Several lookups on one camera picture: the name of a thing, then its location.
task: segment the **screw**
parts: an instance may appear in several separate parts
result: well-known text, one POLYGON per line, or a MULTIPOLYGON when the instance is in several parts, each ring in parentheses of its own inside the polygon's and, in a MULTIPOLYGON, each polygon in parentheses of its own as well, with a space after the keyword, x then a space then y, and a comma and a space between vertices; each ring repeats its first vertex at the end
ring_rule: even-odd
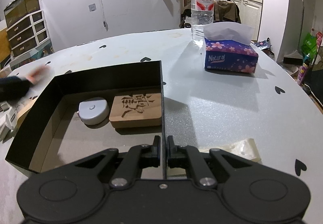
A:
POLYGON ((202 177, 200 179, 200 184, 203 186, 212 186, 216 183, 215 179, 211 177, 202 177))
POLYGON ((168 188, 168 185, 167 184, 160 184, 159 185, 159 188, 160 189, 167 189, 168 188))
POLYGON ((113 186, 125 186, 127 183, 128 181, 122 177, 115 178, 111 181, 113 186))

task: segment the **red and white label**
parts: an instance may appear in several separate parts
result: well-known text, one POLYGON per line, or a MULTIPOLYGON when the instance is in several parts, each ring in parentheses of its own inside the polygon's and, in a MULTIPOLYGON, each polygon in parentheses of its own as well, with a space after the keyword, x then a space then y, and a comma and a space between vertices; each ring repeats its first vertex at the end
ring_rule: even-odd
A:
POLYGON ((192 10, 195 11, 213 11, 214 0, 191 0, 192 10))

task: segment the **round table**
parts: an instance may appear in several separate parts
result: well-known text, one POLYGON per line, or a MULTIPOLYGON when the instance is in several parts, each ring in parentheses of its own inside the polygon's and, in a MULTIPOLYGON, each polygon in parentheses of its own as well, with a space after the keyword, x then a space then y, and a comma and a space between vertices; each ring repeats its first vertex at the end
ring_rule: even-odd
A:
MULTIPOLYGON (((107 65, 161 60, 164 85, 165 132, 176 144, 212 148, 245 138, 255 139, 266 166, 294 176, 295 160, 307 171, 300 178, 312 199, 304 220, 323 219, 323 171, 320 123, 323 116, 297 83, 272 59, 259 51, 255 74, 208 72, 190 29, 127 34, 74 46, 14 70, 23 77, 48 63, 50 75, 33 88, 38 94, 56 75, 107 65), (285 93, 278 94, 275 87, 285 93)), ((19 223, 22 213, 16 192, 26 179, 6 162, 12 139, 0 143, 0 223, 19 223)))

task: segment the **hand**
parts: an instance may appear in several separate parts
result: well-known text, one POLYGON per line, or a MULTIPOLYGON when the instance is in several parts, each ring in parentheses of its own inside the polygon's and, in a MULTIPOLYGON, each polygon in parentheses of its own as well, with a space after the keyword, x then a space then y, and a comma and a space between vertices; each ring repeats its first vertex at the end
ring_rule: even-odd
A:
POLYGON ((30 74, 28 74, 26 76, 26 79, 29 82, 31 82, 33 85, 36 85, 38 82, 40 82, 44 78, 48 69, 49 68, 47 66, 42 65, 42 66, 36 68, 35 70, 33 70, 30 74))

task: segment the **black sleeve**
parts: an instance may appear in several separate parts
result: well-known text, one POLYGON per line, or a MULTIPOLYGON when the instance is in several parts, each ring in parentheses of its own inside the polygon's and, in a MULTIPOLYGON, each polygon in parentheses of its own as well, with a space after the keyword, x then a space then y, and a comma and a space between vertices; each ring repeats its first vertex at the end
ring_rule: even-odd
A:
POLYGON ((28 80, 17 76, 0 78, 0 102, 17 100, 25 96, 30 86, 31 83, 28 80))

